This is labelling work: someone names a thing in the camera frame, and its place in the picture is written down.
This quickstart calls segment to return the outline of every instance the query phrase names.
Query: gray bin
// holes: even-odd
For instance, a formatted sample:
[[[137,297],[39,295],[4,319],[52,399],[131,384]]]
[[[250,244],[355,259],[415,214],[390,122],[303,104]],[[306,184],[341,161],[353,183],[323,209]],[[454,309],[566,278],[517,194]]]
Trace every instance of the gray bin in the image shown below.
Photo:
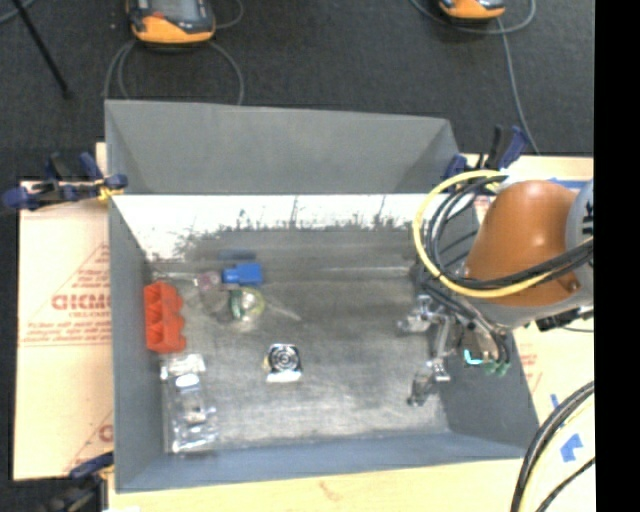
[[[109,172],[130,179],[110,207],[119,492],[524,455],[538,420],[517,353],[502,378],[452,357],[453,381],[439,396],[424,407],[405,402],[426,357],[424,335],[393,331],[412,304],[405,210],[441,181],[457,152],[447,121],[108,101],[106,122]],[[319,215],[310,207],[271,224],[242,217],[264,204],[287,212],[312,203],[323,205],[324,224],[309,222]],[[237,222],[194,231],[184,220],[202,211],[226,218],[229,204],[246,206]],[[458,222],[451,236],[476,221]],[[159,256],[167,233],[180,250]],[[188,276],[226,265],[216,255],[230,249],[255,251],[274,306],[259,328],[239,333],[203,315],[184,281],[188,348],[207,359],[221,438],[207,455],[168,454],[142,289],[152,272]],[[299,382],[265,382],[260,362],[275,341],[300,348]]]

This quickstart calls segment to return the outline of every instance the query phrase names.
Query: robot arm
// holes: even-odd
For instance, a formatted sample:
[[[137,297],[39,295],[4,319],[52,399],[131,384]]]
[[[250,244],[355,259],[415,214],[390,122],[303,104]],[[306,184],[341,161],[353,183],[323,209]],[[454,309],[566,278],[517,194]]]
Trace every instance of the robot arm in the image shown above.
[[[505,340],[512,330],[531,322],[547,330],[593,315],[593,180],[576,193],[551,180],[508,178],[492,170],[460,173],[435,187],[416,214],[419,307],[400,331],[427,332],[446,316],[462,335],[454,340],[449,332],[459,329],[447,329],[444,340],[438,330],[432,357],[414,378],[412,405],[450,380],[444,358],[451,352],[501,375],[510,365]],[[481,194],[494,197],[477,233],[468,234],[470,249],[454,267],[443,264],[439,242],[447,224]],[[425,222],[425,211],[443,195]]]

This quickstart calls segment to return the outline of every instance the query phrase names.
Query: blue clamp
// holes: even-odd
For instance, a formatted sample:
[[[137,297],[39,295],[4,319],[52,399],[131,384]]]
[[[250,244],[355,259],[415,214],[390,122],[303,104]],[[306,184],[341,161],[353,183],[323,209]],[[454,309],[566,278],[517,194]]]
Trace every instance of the blue clamp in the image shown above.
[[[104,197],[110,192],[123,190],[128,185],[124,174],[104,177],[94,158],[87,152],[79,157],[88,183],[66,183],[60,176],[65,169],[58,153],[52,154],[44,167],[45,179],[34,184],[30,192],[26,187],[15,187],[2,194],[5,206],[15,210],[37,210],[54,204],[76,202],[82,199]]]
[[[113,452],[103,453],[102,455],[98,455],[97,457],[83,462],[79,466],[73,468],[69,472],[69,478],[71,478],[72,480],[81,480],[83,478],[88,478],[98,471],[108,468],[109,466],[113,466],[113,463]]]
[[[529,138],[517,126],[511,127],[511,139],[507,139],[504,128],[496,126],[493,145],[485,161],[487,169],[507,169],[529,145]]]
[[[259,286],[262,284],[262,266],[260,263],[238,263],[235,267],[222,270],[222,282],[240,286]]]

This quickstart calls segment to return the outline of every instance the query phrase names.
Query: small metal part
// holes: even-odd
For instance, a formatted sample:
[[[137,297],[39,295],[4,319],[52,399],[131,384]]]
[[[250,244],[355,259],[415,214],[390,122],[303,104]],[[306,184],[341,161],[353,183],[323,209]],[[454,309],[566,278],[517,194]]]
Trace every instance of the small metal part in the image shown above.
[[[235,320],[250,321],[263,313],[264,297],[259,290],[247,286],[231,290],[229,308]]]
[[[407,404],[421,407],[430,395],[437,393],[438,384],[451,381],[451,376],[444,367],[444,362],[438,359],[428,359],[416,372],[411,383],[411,394]]]
[[[170,354],[160,359],[160,379],[167,380],[172,376],[180,376],[186,373],[203,373],[206,370],[204,358],[201,354],[182,354],[176,356]]]
[[[182,417],[190,427],[207,421],[207,410],[200,388],[200,378],[195,373],[176,377],[175,390],[179,395]]]
[[[269,369],[267,382],[294,382],[302,376],[300,352],[295,345],[271,345],[265,362]]]
[[[429,306],[433,303],[433,299],[426,294],[416,296],[415,306],[409,311],[409,314],[396,323],[398,334],[418,334],[427,332],[433,323]]]

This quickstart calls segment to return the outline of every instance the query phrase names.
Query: blue block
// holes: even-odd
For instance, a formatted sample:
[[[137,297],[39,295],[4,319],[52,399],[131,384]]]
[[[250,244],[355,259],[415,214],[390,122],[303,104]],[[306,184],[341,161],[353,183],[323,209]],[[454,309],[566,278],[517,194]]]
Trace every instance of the blue block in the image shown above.
[[[233,268],[222,271],[222,282],[241,286],[262,284],[262,265],[260,263],[238,263]]]

